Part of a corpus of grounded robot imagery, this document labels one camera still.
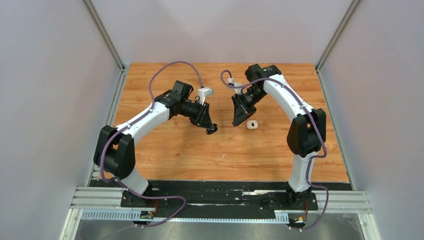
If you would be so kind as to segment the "black earbud charging case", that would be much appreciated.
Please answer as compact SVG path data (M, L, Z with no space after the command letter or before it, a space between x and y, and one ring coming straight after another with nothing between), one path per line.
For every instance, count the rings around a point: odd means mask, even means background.
M217 131L218 131L218 125L216 123L213 123L211 128L207 128L206 129L206 134L207 135L212 135L212 134L214 134Z

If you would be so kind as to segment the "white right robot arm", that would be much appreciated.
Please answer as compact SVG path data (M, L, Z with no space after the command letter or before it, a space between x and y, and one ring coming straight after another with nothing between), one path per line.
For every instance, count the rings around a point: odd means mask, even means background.
M252 117L257 111L256 104L267 95L283 109L290 120L286 141L293 154L285 201L290 208L298 209L312 193L310 177L313 162L318 152L325 149L326 112L304 101L275 65L261 67L253 64L244 74L247 84L235 82L232 76L223 80L235 90L231 97L234 105L232 125L237 127Z

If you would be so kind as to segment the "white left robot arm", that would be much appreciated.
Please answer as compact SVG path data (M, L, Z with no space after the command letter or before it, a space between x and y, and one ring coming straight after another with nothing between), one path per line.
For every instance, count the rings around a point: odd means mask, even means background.
M178 115L187 117L192 125L205 129L208 135L218 130L206 102L206 98L213 95L213 89L202 87L197 90L195 100L190 100L193 90L190 84L177 80L172 89L156 96L148 108L132 119L116 127L105 125L100 130L94 164L132 190L135 202L142 207L152 203L153 193L148 189L148 180L135 168L136 144L155 127Z

